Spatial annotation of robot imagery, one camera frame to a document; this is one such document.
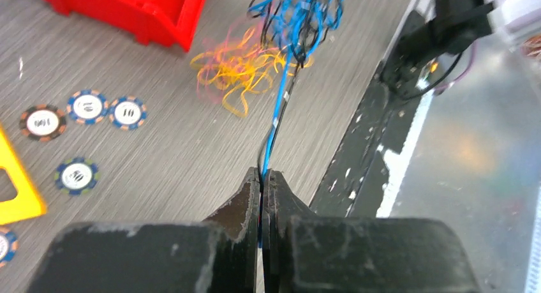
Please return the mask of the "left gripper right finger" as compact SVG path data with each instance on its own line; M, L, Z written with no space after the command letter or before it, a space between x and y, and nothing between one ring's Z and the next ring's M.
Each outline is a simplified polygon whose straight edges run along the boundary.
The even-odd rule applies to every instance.
M429 218L328 217L278 171L263 191L266 292L480 292L457 234Z

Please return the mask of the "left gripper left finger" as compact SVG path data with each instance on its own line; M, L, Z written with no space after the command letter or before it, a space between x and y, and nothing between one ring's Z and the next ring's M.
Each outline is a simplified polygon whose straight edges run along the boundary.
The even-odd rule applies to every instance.
M53 239L28 292L254 292L258 173L201 222L80 222Z

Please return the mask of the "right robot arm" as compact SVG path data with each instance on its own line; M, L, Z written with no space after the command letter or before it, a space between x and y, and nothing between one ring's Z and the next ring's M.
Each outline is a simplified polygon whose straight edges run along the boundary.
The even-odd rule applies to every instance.
M442 94L465 52L499 28L526 56L540 59L540 0L430 0L426 15L406 14L380 70L378 84L390 100Z

